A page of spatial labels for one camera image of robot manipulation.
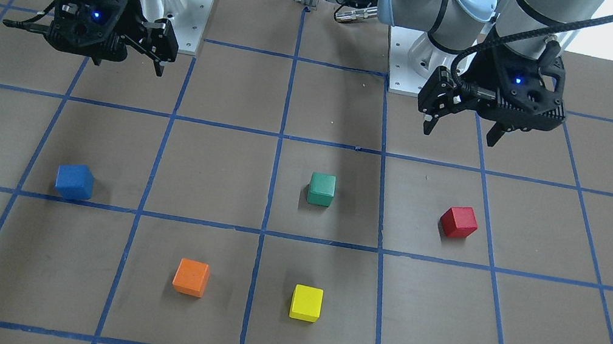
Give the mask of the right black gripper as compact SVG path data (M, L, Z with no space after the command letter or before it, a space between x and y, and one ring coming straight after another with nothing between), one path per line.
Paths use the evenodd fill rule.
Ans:
M179 43L170 19L145 22L140 0L55 0L48 43L58 51L101 61L124 61L127 46L149 57L157 77L173 63Z

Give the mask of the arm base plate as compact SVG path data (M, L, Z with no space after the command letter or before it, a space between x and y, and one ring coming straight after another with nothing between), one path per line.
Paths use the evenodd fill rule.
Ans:
M179 53L196 56L215 0L140 0L148 21L168 19Z
M433 69L449 66L452 55L436 47L427 32L392 26L389 31L389 85L392 93L416 97Z

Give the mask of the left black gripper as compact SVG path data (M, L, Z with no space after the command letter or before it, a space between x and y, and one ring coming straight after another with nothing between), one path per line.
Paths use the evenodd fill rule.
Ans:
M464 82L493 91L495 98L480 101L481 118L495 121L486 145L494 147L510 127L551 131L566 120L563 90L566 70L560 47L546 46L538 59L523 57L501 44L475 54ZM423 133L430 135L438 121L459 112L457 87L446 66L438 66L419 92L418 111Z

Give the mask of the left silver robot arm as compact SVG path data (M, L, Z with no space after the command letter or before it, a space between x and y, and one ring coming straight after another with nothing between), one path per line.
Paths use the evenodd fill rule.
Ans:
M604 0L378 0L378 20L421 31L450 60L427 62L418 110L430 134L441 118L466 110L494 122L487 145L508 132L561 126L565 29L505 42L506 36L590 20Z

